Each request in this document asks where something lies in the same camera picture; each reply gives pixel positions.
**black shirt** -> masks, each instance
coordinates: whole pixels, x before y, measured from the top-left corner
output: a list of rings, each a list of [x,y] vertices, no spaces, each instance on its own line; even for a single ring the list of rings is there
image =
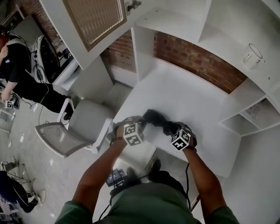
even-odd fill
[[[21,44],[8,45],[9,53],[0,66],[0,72],[6,81],[16,82],[14,92],[19,95],[27,91],[28,87],[35,84],[34,78],[29,75],[31,71],[30,51]]]

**wrist strap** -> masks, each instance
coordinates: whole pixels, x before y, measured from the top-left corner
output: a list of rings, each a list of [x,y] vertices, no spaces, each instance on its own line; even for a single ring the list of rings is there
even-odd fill
[[[111,140],[111,143],[110,143],[110,146],[111,146],[115,141],[117,141],[117,140],[122,140],[122,139],[123,139],[123,137],[117,137],[117,138],[112,139],[112,140]]]
[[[197,150],[196,150],[196,148],[195,148],[195,147],[191,147],[191,146],[189,146],[189,147],[187,147],[187,149],[194,150],[195,152],[197,152]]]

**fiducial marker cube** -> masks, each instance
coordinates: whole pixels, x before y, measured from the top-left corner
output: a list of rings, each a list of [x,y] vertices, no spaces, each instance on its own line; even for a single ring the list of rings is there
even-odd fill
[[[138,123],[124,126],[123,138],[130,146],[142,144],[144,136]]]
[[[191,135],[186,133],[183,129],[172,136],[171,145],[178,151],[183,150],[189,146]]]

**green shirt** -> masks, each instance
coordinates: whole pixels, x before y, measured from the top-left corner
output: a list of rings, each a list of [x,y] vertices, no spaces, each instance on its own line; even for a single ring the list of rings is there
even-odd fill
[[[91,224],[90,211],[83,205],[66,202],[55,224]],[[148,183],[128,188],[114,197],[106,217],[96,223],[186,223],[200,224],[188,209],[185,197],[170,186]],[[228,207],[215,210],[207,223],[238,224]]]

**white floor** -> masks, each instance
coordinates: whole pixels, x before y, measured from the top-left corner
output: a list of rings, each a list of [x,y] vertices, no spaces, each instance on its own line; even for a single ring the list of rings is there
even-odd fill
[[[109,93],[105,101],[107,106],[117,111],[131,89],[116,84],[112,92]],[[102,146],[100,154],[92,154],[87,150],[79,150],[67,159],[54,154],[40,139],[38,139],[34,127],[45,122],[55,122],[57,114],[48,111],[39,105],[34,111],[26,103],[21,103],[20,110],[17,111],[10,135],[0,132],[0,160],[13,161],[13,156],[25,163],[26,170],[30,178],[36,178],[34,190],[46,190],[46,200],[42,206],[36,206],[29,213],[21,212],[24,223],[27,224],[52,224],[58,217],[64,203],[71,200],[80,178],[86,169],[94,163],[98,157],[109,147],[108,143]],[[157,150],[155,157],[159,157],[162,162],[162,169],[186,186],[185,168],[187,163],[169,154]],[[191,189],[190,199],[194,199],[197,194],[193,187],[193,180],[190,177]],[[103,210],[107,207],[110,199],[111,189],[106,185],[100,191],[100,196],[96,206],[93,220],[98,220]]]

